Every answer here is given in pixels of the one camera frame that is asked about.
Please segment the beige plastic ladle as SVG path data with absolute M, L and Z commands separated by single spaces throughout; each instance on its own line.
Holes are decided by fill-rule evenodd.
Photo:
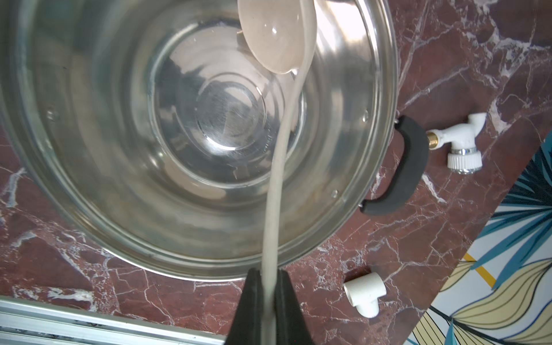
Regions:
M 275 292 L 285 162 L 299 97 L 313 60 L 316 11 L 312 1 L 239 1 L 238 10 L 244 39 L 258 62 L 274 74 L 297 73 L 280 119 L 264 219 L 260 340 L 262 344 L 275 344 Z

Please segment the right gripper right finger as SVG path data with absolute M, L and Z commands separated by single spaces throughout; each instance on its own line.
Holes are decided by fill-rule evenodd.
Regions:
M 276 344 L 314 345 L 289 274 L 277 273 L 275 288 Z

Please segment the stainless steel pot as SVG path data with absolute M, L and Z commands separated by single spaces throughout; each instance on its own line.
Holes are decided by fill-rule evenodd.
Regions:
M 428 140 L 396 117 L 387 1 L 317 1 L 289 134 L 278 262 L 417 188 Z M 261 263 L 270 168 L 296 76 L 263 68 L 235 1 L 3 1 L 1 123 L 37 185 L 103 248 L 186 280 Z

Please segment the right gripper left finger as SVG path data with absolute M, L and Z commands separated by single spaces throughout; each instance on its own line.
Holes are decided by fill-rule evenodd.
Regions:
M 250 269 L 225 345 L 260 345 L 262 340 L 262 279 Z

